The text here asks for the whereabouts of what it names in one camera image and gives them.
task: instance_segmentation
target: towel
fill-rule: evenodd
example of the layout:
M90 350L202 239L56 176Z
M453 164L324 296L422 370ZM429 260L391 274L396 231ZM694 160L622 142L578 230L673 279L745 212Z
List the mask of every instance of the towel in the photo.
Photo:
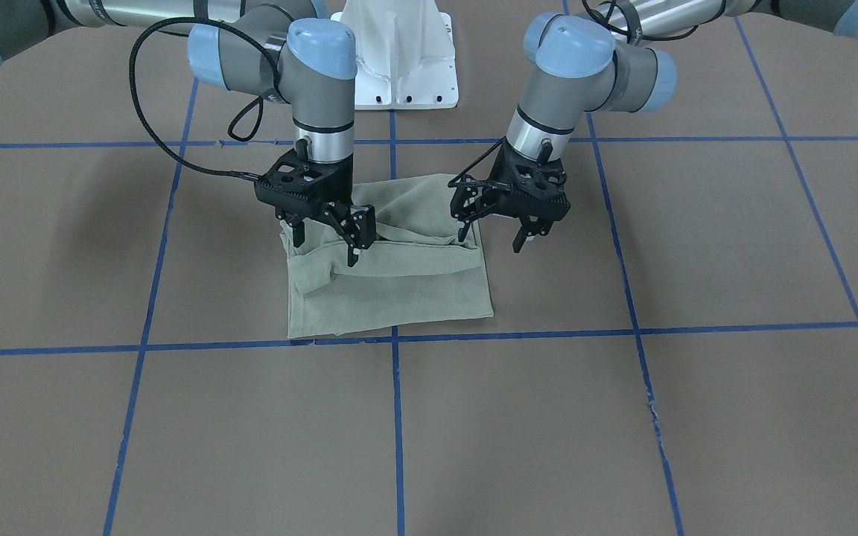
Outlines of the towel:
M353 268L346 242L330 227L307 220L297 248L282 223L289 338L493 316L479 223L460 243L449 214L450 179L432 174L355 185L355 203L377 208L377 241Z

